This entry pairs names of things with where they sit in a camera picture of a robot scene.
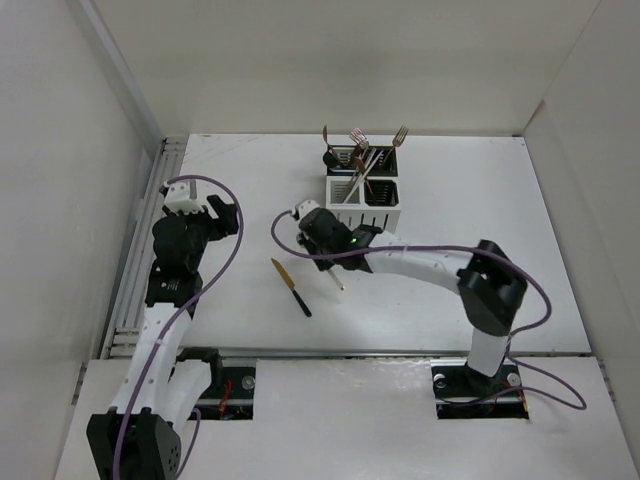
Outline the copper knife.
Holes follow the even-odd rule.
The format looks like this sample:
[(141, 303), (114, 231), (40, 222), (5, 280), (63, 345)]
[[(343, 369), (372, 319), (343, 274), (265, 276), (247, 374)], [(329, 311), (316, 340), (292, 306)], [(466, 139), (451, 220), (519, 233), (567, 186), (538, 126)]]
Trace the copper knife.
[(367, 176), (368, 176), (368, 170), (367, 170), (366, 164), (365, 164), (365, 162), (362, 160), (362, 158), (361, 158), (361, 163), (360, 163), (359, 173), (361, 174), (361, 180), (362, 180), (363, 182), (367, 182), (367, 181), (368, 181), (368, 178), (367, 178)]

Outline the gold fork dark handle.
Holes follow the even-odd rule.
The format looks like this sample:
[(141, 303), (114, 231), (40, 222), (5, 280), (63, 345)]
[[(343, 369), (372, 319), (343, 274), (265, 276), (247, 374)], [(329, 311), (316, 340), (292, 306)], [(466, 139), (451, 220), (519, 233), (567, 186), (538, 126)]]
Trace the gold fork dark handle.
[(354, 158), (362, 158), (369, 148), (369, 142), (367, 140), (359, 142), (353, 151)]

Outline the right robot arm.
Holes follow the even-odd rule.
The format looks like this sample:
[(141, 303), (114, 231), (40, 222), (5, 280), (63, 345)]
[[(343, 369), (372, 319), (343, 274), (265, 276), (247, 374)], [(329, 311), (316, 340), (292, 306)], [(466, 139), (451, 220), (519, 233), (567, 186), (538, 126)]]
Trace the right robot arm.
[(482, 240), (478, 252), (412, 251), (410, 245), (378, 226), (349, 228), (314, 201), (300, 204), (293, 218), (297, 242), (322, 259), (320, 270), (337, 265), (348, 271), (393, 274), (442, 287), (460, 297), (473, 326), (471, 349), (463, 369), (465, 386), (487, 393), (500, 379), (507, 340), (527, 281), (510, 267), (500, 247)]

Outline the gold knife dark handle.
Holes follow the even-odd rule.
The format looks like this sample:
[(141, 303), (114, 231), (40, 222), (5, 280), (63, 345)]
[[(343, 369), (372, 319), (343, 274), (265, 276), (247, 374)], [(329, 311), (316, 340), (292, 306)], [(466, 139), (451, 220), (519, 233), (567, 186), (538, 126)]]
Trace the gold knife dark handle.
[(312, 312), (309, 309), (309, 307), (307, 306), (307, 304), (304, 302), (304, 300), (302, 299), (300, 294), (297, 292), (295, 283), (294, 283), (293, 279), (291, 278), (291, 276), (289, 275), (289, 273), (285, 270), (283, 265), (278, 260), (276, 260), (275, 258), (271, 258), (271, 263), (273, 264), (274, 268), (276, 269), (276, 271), (278, 272), (278, 274), (280, 275), (280, 277), (284, 281), (285, 285), (289, 288), (290, 292), (292, 293), (294, 299), (296, 300), (297, 304), (301, 308), (301, 310), (304, 313), (304, 315), (307, 318), (311, 318), (312, 317)]

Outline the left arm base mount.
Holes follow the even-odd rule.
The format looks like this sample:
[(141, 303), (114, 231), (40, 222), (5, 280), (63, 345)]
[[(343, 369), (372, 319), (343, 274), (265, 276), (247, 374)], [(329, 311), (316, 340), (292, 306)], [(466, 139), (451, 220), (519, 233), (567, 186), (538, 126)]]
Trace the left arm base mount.
[(184, 348), (176, 364), (197, 360), (207, 364), (211, 383), (200, 395), (195, 407), (203, 420), (252, 420), (256, 387), (256, 363), (253, 358), (222, 355), (208, 347)]

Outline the rose gold fork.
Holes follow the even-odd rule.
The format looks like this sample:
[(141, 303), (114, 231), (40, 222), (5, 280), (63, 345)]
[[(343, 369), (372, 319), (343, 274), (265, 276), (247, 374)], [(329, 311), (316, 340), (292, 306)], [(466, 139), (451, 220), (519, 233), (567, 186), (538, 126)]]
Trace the rose gold fork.
[(406, 125), (402, 125), (394, 136), (391, 147), (389, 151), (386, 153), (382, 165), (385, 166), (388, 163), (391, 155), (395, 152), (397, 148), (403, 145), (407, 135), (409, 133), (409, 128)]

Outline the silver metal chopstick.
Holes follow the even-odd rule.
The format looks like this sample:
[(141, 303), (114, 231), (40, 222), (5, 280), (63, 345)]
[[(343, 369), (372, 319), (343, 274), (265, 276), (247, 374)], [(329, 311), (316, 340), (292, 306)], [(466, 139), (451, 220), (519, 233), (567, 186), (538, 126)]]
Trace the silver metal chopstick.
[(355, 172), (354, 178), (350, 182), (351, 187), (349, 188), (348, 193), (343, 199), (344, 204), (347, 204), (350, 201), (351, 197), (359, 189), (360, 184), (363, 183), (367, 177), (366, 165), (360, 157), (355, 158), (355, 165), (357, 167), (357, 170)]
[(348, 193), (344, 197), (343, 204), (347, 204), (350, 201), (351, 197), (353, 196), (356, 189), (358, 188), (358, 182), (360, 180), (360, 177), (361, 177), (361, 174), (359, 173), (359, 170), (357, 171), (354, 170), (354, 174), (348, 184)]

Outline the white ceramic soup spoon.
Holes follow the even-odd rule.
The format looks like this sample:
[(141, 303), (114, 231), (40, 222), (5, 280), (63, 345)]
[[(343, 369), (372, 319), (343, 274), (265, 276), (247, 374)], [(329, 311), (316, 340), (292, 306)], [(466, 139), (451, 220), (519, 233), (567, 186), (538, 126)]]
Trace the white ceramic soup spoon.
[(330, 269), (327, 271), (327, 273), (330, 276), (330, 278), (333, 280), (333, 282), (336, 284), (336, 286), (339, 288), (340, 291), (346, 290), (345, 284), (339, 279), (339, 277), (333, 270)]

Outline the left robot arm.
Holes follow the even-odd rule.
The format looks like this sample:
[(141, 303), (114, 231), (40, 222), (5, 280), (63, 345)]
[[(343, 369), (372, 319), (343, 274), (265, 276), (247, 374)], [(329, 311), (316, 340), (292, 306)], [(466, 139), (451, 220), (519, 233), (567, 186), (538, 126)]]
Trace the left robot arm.
[(127, 374), (108, 409), (90, 417), (86, 435), (102, 479), (175, 479), (180, 431), (201, 396), (217, 394), (223, 371), (178, 350), (207, 290), (199, 265), (209, 243), (243, 234), (234, 203), (167, 198), (152, 227), (154, 259), (143, 323)]

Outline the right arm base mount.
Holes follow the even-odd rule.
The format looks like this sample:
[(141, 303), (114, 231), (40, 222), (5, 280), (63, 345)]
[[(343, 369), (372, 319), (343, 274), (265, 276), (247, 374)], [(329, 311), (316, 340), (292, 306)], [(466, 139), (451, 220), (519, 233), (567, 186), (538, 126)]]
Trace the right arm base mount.
[(433, 364), (431, 374), (439, 420), (529, 419), (520, 372), (512, 363), (493, 377), (465, 363)]

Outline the silver fork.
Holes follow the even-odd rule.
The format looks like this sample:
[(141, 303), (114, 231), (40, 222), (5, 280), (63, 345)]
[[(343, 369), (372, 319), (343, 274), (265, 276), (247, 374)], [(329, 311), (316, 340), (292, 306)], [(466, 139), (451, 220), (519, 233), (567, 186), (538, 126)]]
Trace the silver fork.
[(356, 144), (361, 150), (366, 150), (369, 146), (369, 141), (366, 135), (361, 129), (355, 128), (349, 133), (349, 138)]

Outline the black spoon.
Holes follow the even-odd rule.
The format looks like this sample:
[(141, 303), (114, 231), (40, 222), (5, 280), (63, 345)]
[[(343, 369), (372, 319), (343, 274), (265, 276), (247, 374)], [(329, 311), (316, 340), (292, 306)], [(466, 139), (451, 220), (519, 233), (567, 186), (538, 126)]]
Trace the black spoon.
[(322, 160), (329, 169), (341, 169), (343, 167), (341, 160), (332, 151), (326, 151)]

